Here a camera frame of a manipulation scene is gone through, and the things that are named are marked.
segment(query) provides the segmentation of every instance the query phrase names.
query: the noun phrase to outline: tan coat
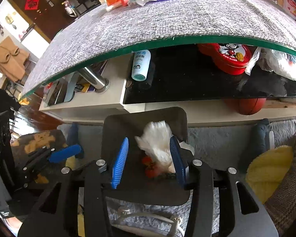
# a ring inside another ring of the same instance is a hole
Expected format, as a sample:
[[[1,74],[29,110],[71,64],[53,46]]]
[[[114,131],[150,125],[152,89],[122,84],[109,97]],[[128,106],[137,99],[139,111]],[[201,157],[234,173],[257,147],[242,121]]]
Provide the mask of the tan coat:
[[[10,37],[0,43],[0,72],[10,80],[21,80],[25,74],[24,63],[30,54],[17,47]]]

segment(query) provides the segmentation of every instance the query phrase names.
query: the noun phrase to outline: white wall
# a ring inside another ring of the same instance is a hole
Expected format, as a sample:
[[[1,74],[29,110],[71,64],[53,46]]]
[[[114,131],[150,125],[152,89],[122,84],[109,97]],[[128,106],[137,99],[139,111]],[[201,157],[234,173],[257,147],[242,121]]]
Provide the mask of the white wall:
[[[9,25],[6,22],[5,17],[8,14],[12,16],[14,20],[13,24],[16,26],[17,29],[14,29],[12,25]],[[8,0],[3,0],[0,3],[0,23],[17,40],[20,40],[19,35],[22,35],[22,31],[25,31],[29,27],[27,21],[15,11]],[[32,30],[24,39],[24,41],[22,41],[22,44],[29,50],[30,53],[33,53],[37,58],[40,58],[49,46],[49,43],[44,38],[42,38],[36,30]]]

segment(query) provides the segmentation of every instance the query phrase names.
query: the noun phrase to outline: red paper decoration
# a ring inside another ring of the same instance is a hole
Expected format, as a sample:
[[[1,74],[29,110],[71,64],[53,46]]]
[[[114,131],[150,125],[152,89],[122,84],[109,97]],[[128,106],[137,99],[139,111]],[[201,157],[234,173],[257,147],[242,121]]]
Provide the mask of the red paper decoration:
[[[26,0],[25,10],[37,10],[39,0]]]

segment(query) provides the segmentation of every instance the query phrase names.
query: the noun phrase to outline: stainless steel pipe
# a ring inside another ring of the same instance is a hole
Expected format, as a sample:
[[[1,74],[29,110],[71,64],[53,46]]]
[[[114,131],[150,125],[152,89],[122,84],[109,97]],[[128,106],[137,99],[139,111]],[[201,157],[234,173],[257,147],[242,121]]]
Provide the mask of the stainless steel pipe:
[[[94,72],[91,66],[79,69],[78,72],[85,80],[95,87],[95,92],[97,93],[106,91],[110,85],[109,80],[102,77],[99,73]]]

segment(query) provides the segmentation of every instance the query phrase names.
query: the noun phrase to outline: mickey mouse image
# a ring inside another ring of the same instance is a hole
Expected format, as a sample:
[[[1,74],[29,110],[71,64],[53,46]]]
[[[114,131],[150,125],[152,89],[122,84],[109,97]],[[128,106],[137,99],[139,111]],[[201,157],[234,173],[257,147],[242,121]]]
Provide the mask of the mickey mouse image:
[[[220,49],[219,52],[221,54],[227,54],[230,57],[236,58],[238,61],[243,61],[244,56],[240,52],[236,52],[235,50],[242,46],[242,44],[238,43],[219,43]]]

